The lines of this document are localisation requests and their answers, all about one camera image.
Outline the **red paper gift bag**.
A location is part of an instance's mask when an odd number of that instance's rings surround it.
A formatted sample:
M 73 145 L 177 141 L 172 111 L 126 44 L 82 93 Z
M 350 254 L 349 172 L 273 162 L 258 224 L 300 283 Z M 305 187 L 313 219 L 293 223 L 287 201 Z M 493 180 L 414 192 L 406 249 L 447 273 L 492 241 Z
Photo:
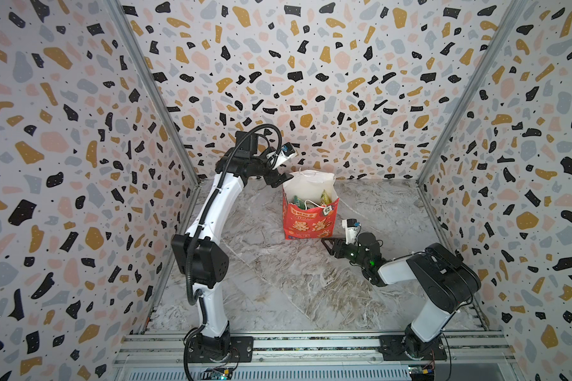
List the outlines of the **red paper gift bag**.
M 287 240 L 331 237 L 338 213 L 335 174 L 304 170 L 283 184 L 283 229 Z

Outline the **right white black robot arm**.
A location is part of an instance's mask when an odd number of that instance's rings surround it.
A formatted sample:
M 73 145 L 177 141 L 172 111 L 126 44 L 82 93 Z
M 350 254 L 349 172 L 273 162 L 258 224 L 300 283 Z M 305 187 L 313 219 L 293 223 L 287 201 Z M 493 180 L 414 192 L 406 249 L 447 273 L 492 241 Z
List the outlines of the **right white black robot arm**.
M 336 259 L 346 259 L 359 267 L 373 286 L 386 287 L 415 280 L 426 295 L 417 317 L 406 326 L 399 343 L 392 342 L 385 355 L 405 355 L 412 360 L 425 360 L 439 353 L 440 335 L 455 313 L 473 302 L 481 289 L 481 280 L 459 257 L 440 243 L 427 246 L 395 260 L 381 255 L 382 244 L 372 233 L 359 233 L 356 238 L 323 238 L 327 252 Z

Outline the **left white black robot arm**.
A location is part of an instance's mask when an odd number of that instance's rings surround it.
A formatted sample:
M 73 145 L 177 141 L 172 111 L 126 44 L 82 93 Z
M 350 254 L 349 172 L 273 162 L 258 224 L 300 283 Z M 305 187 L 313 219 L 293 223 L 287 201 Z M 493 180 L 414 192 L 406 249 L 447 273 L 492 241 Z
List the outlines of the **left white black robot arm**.
M 196 307 L 200 323 L 184 339 L 185 356 L 223 362 L 233 353 L 230 322 L 224 311 L 222 281 L 230 258 L 221 248 L 222 231 L 238 196 L 251 178 L 278 187 L 291 176 L 279 167 L 295 157 L 295 148 L 283 141 L 281 131 L 261 124 L 239 131 L 235 145 L 215 167 L 210 193 L 191 225 L 173 236 L 176 264 L 185 277 L 187 302 Z

